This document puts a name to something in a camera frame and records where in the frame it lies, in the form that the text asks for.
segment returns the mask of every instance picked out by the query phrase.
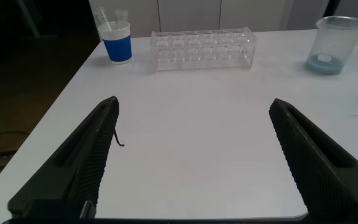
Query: black wire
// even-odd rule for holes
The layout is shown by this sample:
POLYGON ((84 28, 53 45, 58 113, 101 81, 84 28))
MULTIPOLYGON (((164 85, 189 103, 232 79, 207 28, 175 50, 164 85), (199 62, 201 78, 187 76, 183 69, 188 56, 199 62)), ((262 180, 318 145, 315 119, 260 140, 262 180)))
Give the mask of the black wire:
POLYGON ((218 24, 218 29, 221 29, 221 14, 222 14, 222 0, 221 0, 221 7, 219 8, 219 24, 218 24))
POLYGON ((341 3, 341 0, 329 0, 323 17, 333 16, 336 12, 336 9, 338 8, 339 3, 341 3))
POLYGON ((119 146, 125 146, 124 144, 121 144, 119 141, 118 141, 118 136, 117 136, 117 132, 116 132, 116 130, 114 130, 114 134, 113 134, 115 137, 116 137, 116 141, 117 141, 117 144, 119 145, 119 146))
POLYGON ((158 12, 158 23, 160 24, 160 32, 162 32, 161 30, 161 15, 160 15, 160 3, 157 0, 157 12, 158 12))
POLYGON ((1 134, 25 134, 25 135, 29 135, 30 133, 27 133, 25 131, 1 131, 1 134))

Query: dark floor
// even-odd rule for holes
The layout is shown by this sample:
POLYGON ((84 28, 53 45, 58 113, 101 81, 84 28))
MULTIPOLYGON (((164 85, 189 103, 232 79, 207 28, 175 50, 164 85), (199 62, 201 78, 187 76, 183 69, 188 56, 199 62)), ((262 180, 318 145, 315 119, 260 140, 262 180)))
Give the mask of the dark floor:
MULTIPOLYGON (((32 40, 0 62, 0 132, 31 133, 96 44, 84 34, 32 40)), ((26 138, 0 135, 0 152, 17 150, 26 138)))

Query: cable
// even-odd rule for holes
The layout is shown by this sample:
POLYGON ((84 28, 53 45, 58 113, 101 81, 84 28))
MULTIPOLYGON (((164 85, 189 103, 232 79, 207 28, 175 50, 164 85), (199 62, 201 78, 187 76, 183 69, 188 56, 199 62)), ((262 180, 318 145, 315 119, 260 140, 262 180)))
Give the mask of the cable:
POLYGON ((116 130, 114 129, 114 134, 113 134, 115 137, 116 137, 116 141, 117 141, 117 144, 121 147, 125 146, 124 144, 121 144, 119 141, 118 141, 118 136, 117 136, 117 132, 116 130))
POLYGON ((25 135, 29 135, 30 133, 27 133, 25 131, 1 131, 1 134, 25 134, 25 135))

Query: white cabinet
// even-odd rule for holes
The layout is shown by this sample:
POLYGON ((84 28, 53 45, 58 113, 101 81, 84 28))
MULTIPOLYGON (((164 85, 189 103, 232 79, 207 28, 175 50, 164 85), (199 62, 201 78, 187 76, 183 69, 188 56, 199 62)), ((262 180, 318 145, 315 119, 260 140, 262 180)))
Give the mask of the white cabinet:
POLYGON ((315 29, 329 0, 222 0, 220 29, 315 29))
POLYGON ((127 9, 131 37, 150 37, 152 31, 160 32, 157 0, 89 0, 89 3, 92 10, 104 7, 109 16, 114 16, 115 9, 127 9))
POLYGON ((158 0, 161 32, 219 29, 221 0, 158 0))
POLYGON ((220 29, 284 30, 293 0, 222 0, 220 29))

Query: blue liquid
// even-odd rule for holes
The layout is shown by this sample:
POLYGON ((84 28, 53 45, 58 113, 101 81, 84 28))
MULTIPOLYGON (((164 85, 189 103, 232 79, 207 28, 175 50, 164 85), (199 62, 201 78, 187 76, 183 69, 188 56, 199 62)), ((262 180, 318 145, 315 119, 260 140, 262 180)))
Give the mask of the blue liquid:
POLYGON ((329 62, 325 62, 318 59, 318 55, 313 55, 309 58, 309 60, 306 62, 306 67, 308 67, 310 70, 323 73, 323 74, 329 74, 334 75, 341 72, 343 68, 343 63, 338 58, 332 57, 329 62))

